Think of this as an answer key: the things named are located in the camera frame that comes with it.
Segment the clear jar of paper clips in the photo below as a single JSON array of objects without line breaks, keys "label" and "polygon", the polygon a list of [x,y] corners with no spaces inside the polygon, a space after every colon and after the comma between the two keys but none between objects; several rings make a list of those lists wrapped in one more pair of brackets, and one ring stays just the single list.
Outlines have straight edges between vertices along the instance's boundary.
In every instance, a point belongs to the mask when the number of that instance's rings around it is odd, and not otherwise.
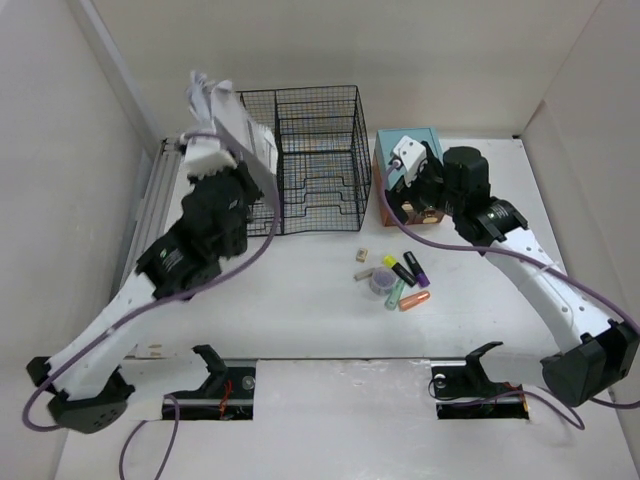
[{"label": "clear jar of paper clips", "polygon": [[397,281],[395,272],[388,267],[375,268],[369,277],[369,288],[377,296],[388,297]]}]

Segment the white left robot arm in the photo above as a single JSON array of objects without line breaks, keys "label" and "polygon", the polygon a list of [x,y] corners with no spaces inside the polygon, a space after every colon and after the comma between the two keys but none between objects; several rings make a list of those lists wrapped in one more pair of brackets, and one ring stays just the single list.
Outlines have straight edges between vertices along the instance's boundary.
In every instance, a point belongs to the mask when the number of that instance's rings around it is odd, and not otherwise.
[{"label": "white left robot arm", "polygon": [[253,204],[280,205],[268,169],[232,161],[188,178],[193,189],[182,200],[181,217],[139,257],[111,302],[63,350],[27,364],[36,388],[22,411],[28,429],[92,434],[114,423],[130,399],[148,392],[121,363],[151,327],[149,313],[218,287],[266,252],[268,242],[233,270],[220,265],[246,252]]}]

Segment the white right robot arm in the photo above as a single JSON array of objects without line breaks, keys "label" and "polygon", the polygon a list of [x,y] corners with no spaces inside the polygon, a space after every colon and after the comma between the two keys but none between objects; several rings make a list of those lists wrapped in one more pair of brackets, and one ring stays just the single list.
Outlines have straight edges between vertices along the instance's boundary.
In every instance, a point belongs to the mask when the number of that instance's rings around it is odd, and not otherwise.
[{"label": "white right robot arm", "polygon": [[453,147],[436,157],[428,143],[406,137],[382,176],[391,183],[382,203],[400,229],[408,220],[404,204],[449,216],[465,241],[458,249],[483,256],[538,313],[559,348],[537,371],[556,399],[571,407],[596,402],[627,376],[639,348],[638,323],[554,266],[522,213],[492,195],[479,150]]}]

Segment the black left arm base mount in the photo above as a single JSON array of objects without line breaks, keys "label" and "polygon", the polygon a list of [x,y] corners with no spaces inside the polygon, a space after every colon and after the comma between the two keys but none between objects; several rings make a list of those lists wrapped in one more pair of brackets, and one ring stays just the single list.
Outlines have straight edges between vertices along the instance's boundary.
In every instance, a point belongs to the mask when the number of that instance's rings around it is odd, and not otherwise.
[{"label": "black left arm base mount", "polygon": [[211,345],[193,352],[204,361],[207,376],[195,388],[172,393],[179,411],[166,400],[162,419],[182,421],[250,421],[254,414],[257,361],[223,360]]}]

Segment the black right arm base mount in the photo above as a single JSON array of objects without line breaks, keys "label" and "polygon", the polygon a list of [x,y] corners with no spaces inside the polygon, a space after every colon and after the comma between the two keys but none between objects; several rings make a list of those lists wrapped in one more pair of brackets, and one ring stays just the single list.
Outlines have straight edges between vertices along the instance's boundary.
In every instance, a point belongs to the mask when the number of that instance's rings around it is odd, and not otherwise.
[{"label": "black right arm base mount", "polygon": [[492,382],[481,365],[482,356],[501,345],[493,341],[465,357],[431,362],[428,393],[438,420],[529,419],[522,388]]}]

